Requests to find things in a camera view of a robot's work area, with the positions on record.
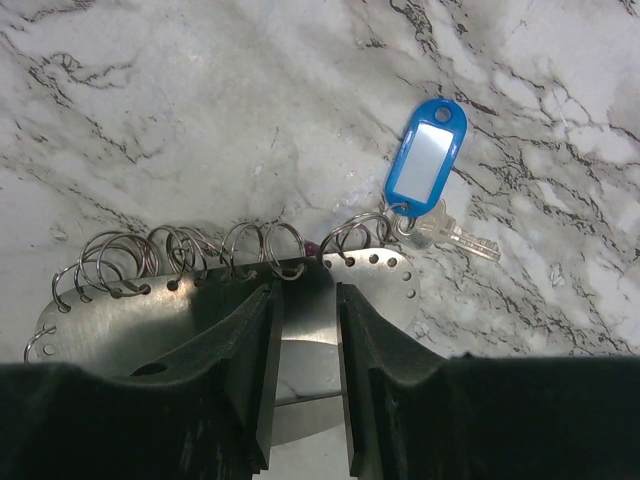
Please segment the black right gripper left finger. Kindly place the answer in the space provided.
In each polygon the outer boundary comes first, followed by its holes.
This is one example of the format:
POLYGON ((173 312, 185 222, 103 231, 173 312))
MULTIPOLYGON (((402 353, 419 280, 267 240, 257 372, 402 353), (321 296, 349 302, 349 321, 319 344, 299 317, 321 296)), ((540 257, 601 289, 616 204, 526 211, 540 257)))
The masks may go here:
POLYGON ((269 463, 283 301, 258 287, 131 374, 1 369, 5 479, 249 479, 269 463))

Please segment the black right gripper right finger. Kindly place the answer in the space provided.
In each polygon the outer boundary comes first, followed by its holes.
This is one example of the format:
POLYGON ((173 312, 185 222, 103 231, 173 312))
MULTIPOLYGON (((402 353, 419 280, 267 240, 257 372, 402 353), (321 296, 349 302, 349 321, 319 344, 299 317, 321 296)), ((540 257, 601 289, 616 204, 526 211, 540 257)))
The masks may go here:
POLYGON ((336 290, 358 479, 635 479, 635 356, 444 358, 336 290))

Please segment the blue key tag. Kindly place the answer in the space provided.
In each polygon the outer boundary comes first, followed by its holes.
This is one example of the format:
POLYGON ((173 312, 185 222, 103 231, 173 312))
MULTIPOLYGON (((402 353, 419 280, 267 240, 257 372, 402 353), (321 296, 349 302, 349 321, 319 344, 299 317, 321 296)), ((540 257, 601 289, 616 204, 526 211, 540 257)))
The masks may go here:
POLYGON ((467 117, 452 99, 430 99, 414 110, 384 186, 395 214, 418 218, 435 208, 466 132, 467 117))

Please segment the silver key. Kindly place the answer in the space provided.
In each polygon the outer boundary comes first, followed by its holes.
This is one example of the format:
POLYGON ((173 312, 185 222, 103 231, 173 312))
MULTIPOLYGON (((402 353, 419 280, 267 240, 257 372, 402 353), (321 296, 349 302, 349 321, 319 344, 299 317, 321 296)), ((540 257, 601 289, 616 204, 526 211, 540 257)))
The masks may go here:
POLYGON ((421 217, 395 215, 392 232, 401 244, 414 250, 427 250, 433 244, 445 243, 493 262, 499 262, 501 259, 498 244, 486 238, 473 236, 462 229, 447 213, 443 199, 421 217))

